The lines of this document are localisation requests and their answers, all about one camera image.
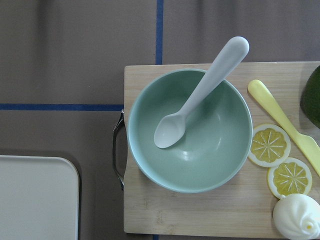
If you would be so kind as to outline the beige rabbit tray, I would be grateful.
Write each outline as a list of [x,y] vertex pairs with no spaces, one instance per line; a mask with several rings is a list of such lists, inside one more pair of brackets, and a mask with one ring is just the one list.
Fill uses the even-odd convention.
[[0,238],[77,240],[80,177],[67,159],[1,155]]

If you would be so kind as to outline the white plastic spoon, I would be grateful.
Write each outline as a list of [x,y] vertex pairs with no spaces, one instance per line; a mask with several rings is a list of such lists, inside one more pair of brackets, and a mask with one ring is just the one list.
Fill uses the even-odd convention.
[[158,148],[168,148],[183,137],[188,116],[240,64],[249,50],[249,42],[242,36],[232,37],[224,45],[183,106],[159,121],[154,132]]

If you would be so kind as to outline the green bowl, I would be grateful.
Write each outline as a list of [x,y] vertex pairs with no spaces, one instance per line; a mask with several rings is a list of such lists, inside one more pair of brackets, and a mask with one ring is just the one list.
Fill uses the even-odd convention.
[[182,107],[204,74],[201,69],[179,69],[156,78],[141,91],[128,118],[128,143],[138,167],[151,181],[175,192],[220,187],[241,169],[251,147],[248,105],[228,81],[189,115],[176,144],[163,149],[155,145],[159,121]]

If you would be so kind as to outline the lemon slice upper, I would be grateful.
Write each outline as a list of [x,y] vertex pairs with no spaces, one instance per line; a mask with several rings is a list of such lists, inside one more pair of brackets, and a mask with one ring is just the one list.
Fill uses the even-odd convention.
[[255,164],[272,168],[283,163],[290,155],[291,140],[275,124],[260,124],[253,129],[248,158]]

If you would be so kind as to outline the lemon slice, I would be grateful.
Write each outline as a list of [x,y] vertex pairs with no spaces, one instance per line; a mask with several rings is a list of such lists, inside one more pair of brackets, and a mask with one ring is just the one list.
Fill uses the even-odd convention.
[[283,163],[290,155],[291,140],[275,124],[260,124],[253,129],[248,158],[255,164],[272,168]]
[[307,195],[312,188],[313,178],[304,162],[288,157],[280,165],[268,170],[267,184],[271,193],[281,199],[290,194]]

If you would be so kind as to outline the lemon slice lower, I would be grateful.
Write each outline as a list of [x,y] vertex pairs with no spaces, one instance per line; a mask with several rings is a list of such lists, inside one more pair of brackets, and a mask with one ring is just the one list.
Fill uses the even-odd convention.
[[268,170],[267,184],[271,193],[281,199],[290,194],[307,195],[312,188],[313,178],[304,162],[288,157],[280,165]]

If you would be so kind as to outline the green avocado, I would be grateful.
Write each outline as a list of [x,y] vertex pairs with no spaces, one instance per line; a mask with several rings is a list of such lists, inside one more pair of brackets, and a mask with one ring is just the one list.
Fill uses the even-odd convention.
[[300,107],[306,117],[320,128],[320,67],[310,75],[300,98]]

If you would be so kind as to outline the yellow plastic knife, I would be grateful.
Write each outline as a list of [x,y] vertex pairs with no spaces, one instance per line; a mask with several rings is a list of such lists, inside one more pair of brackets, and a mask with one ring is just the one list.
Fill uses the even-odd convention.
[[249,82],[248,92],[260,106],[282,127],[304,154],[317,174],[320,173],[320,147],[309,135],[297,131],[269,89],[258,79]]

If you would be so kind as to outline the white garlic bulb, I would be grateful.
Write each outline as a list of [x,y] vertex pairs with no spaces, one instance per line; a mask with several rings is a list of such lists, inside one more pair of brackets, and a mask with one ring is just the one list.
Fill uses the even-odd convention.
[[290,240],[312,240],[320,236],[320,205],[305,194],[282,195],[273,209],[276,229]]

